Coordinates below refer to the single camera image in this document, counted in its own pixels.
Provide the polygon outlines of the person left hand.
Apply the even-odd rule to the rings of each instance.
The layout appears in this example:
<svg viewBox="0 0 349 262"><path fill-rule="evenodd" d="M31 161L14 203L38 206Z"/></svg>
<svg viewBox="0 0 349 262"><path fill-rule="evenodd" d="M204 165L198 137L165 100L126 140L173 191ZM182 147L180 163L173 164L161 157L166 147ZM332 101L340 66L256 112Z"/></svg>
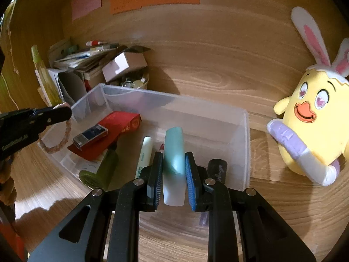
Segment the person left hand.
<svg viewBox="0 0 349 262"><path fill-rule="evenodd" d="M14 156L11 155L4 161L1 161L1 202L6 206L13 204L17 198L17 191L15 189L14 180L11 177L11 165L13 163L13 160Z"/></svg>

